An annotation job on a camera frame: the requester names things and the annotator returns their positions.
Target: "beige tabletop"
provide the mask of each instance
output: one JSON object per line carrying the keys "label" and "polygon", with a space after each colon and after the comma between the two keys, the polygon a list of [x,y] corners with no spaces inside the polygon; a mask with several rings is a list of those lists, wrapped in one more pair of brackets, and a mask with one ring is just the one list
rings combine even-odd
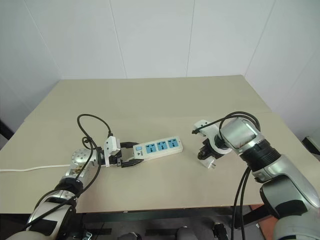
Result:
{"label": "beige tabletop", "polygon": [[[180,136],[183,152],[134,167],[103,167],[95,183],[79,198],[77,212],[230,206],[245,163],[232,152],[216,161],[216,169],[204,168],[197,160],[204,138],[191,131],[198,120],[213,121],[236,110],[256,115],[268,141],[286,154],[320,192],[318,160],[239,75],[63,80],[0,151],[0,169],[69,164],[72,153],[82,148],[83,134],[76,118],[90,113],[106,120],[122,142]],[[89,118],[82,122],[102,145],[107,137],[104,125]],[[66,169],[0,172],[0,213],[31,213]],[[260,186],[249,178],[246,205],[262,202]]]}

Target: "floor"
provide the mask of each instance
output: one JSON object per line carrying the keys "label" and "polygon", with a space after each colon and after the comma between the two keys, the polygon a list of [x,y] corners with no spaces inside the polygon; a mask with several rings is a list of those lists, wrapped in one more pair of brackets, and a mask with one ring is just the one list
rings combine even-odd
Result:
{"label": "floor", "polygon": [[[228,222],[229,216],[213,216],[213,217],[184,217],[184,218],[168,218],[168,219],[154,219],[154,220],[139,220],[139,221],[120,221],[120,222],[99,222],[88,223],[88,229],[112,229],[110,235],[94,235],[92,240],[116,240],[117,237],[129,233],[136,232],[142,236],[143,240],[174,240],[174,235],[165,236],[146,236],[146,230],[150,229],[178,229],[182,226],[191,228],[199,240],[212,240],[213,236],[212,226],[214,223],[223,223],[228,237],[230,238],[230,228]],[[18,229],[22,227],[22,223],[14,223],[8,219],[0,218],[0,240],[5,240]],[[248,240],[264,240],[260,229],[256,225],[247,226],[245,228],[246,239]],[[234,239],[240,240],[241,231],[234,232]]]}

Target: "power strip plug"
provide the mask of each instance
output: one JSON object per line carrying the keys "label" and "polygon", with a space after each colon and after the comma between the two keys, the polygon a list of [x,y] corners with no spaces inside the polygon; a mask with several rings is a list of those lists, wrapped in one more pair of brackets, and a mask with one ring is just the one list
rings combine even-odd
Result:
{"label": "power strip plug", "polygon": [[147,161],[171,154],[181,153],[183,149],[180,138],[178,136],[171,136],[134,145],[133,158],[144,159]]}

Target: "white wall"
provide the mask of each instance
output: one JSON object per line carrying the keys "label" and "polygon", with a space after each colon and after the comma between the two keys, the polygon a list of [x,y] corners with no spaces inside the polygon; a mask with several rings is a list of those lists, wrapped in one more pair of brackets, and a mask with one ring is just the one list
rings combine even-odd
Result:
{"label": "white wall", "polygon": [[320,127],[319,0],[0,0],[0,118],[60,79],[245,75],[303,138]]}

